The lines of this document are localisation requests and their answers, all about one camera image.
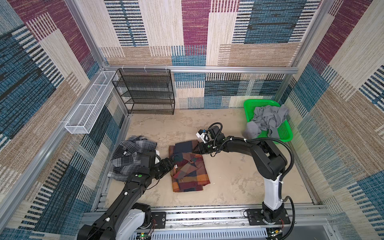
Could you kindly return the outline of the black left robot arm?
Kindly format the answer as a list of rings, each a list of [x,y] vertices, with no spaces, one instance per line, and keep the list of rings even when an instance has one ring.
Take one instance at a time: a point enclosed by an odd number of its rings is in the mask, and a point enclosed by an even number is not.
[[[151,207],[138,204],[153,179],[160,180],[174,168],[174,160],[161,159],[156,152],[142,155],[140,168],[128,177],[112,205],[92,225],[84,225],[78,240],[124,240],[137,229],[151,225]]]

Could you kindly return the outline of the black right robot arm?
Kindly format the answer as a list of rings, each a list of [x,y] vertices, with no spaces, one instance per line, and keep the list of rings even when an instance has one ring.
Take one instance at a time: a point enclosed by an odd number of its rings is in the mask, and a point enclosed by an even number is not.
[[[199,130],[196,135],[202,140],[194,148],[196,154],[218,154],[220,152],[241,153],[251,156],[259,174],[264,178],[265,196],[261,216],[266,224],[274,224],[284,211],[282,180],[289,170],[287,159],[276,146],[283,142],[273,138],[245,139],[222,133],[221,123],[211,125],[207,130]]]

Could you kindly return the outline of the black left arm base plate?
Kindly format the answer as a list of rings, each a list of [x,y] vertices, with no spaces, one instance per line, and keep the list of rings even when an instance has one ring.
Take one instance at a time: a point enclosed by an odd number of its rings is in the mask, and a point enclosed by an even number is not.
[[[164,229],[166,227],[167,213],[166,212],[151,212],[145,213],[145,221],[142,225],[146,230],[149,229]]]

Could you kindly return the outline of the grey plaid long sleeve shirt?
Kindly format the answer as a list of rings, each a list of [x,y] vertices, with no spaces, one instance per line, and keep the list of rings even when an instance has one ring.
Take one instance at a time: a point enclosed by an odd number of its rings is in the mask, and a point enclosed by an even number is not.
[[[112,157],[112,171],[109,177],[116,181],[126,182],[131,174],[141,167],[141,159],[146,152],[155,152],[157,143],[144,136],[130,136],[121,142]]]

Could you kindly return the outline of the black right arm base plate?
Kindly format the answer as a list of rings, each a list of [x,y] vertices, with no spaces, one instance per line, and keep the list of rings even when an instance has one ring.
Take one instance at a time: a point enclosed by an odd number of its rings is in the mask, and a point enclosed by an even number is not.
[[[248,218],[250,226],[271,226],[271,225],[290,225],[291,219],[286,209],[274,217],[272,220],[267,221],[262,209],[248,209],[245,212],[245,217]]]

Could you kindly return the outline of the multicolour plaid long sleeve shirt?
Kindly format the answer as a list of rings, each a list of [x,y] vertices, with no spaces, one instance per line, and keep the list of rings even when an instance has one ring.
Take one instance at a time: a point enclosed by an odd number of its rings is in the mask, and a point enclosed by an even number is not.
[[[170,174],[175,193],[202,191],[210,184],[203,156],[194,153],[198,144],[199,141],[192,140],[169,146],[169,157],[174,161]]]

